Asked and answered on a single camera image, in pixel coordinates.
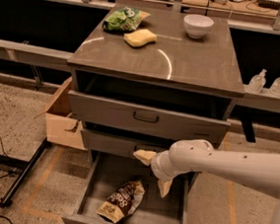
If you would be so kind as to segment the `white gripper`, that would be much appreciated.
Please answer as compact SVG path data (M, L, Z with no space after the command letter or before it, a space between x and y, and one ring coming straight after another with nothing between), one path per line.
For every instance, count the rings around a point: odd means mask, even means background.
M171 164L169 151L155 153L149 150L137 150L133 155L144 165L151 165L152 172L158 179L157 183L161 198L168 195L173 179L177 175L175 167Z

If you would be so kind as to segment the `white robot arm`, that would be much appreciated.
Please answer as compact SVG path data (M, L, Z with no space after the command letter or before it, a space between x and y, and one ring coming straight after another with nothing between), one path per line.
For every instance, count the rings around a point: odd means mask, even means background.
M271 224L280 224L280 154L214 149L206 140L181 140L163 152L137 150L135 158L152 168L161 195L177 175L208 172L279 199Z

